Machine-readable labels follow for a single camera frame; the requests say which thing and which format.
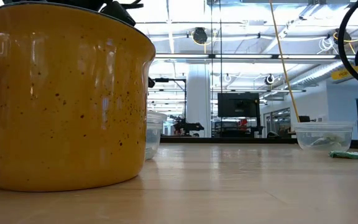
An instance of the clear plastic container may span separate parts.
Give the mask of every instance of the clear plastic container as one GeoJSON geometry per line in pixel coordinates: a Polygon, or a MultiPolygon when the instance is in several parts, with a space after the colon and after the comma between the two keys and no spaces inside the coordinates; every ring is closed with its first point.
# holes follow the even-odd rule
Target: clear plastic container
{"type": "Polygon", "coordinates": [[[147,112],[146,159],[151,159],[157,153],[160,145],[161,132],[167,115],[153,111],[147,112]]]}
{"type": "Polygon", "coordinates": [[[299,146],[304,150],[347,151],[351,146],[352,122],[307,122],[294,124],[299,146]]]}

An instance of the black screen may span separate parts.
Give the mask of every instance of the black screen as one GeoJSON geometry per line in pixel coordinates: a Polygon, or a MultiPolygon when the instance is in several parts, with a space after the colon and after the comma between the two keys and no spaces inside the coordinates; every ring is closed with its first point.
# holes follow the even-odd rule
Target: black screen
{"type": "Polygon", "coordinates": [[[259,117],[258,93],[218,93],[219,117],[259,117]]]}

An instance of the desk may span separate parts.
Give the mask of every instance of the desk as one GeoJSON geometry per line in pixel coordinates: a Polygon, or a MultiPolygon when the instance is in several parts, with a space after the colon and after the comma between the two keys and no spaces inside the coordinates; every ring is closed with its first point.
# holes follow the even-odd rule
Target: desk
{"type": "Polygon", "coordinates": [[[0,190],[0,223],[358,223],[358,161],[284,144],[162,144],[130,181],[0,190]]]}

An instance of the green sponge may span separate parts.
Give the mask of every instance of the green sponge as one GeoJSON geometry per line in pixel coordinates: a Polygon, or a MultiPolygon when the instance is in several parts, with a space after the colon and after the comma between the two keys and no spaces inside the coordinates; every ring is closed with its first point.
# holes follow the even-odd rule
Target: green sponge
{"type": "Polygon", "coordinates": [[[358,152],[331,151],[329,156],[332,158],[358,159],[358,152]]]}

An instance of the yellow sign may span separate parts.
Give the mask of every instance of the yellow sign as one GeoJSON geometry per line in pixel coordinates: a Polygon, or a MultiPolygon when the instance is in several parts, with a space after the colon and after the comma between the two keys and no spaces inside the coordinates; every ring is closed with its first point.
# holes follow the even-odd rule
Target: yellow sign
{"type": "MultiPolygon", "coordinates": [[[[352,66],[354,68],[355,71],[358,72],[358,66],[352,66]]],[[[333,78],[333,80],[341,80],[347,77],[351,77],[352,75],[346,70],[346,68],[333,72],[331,74],[331,78],[333,78]]]]}

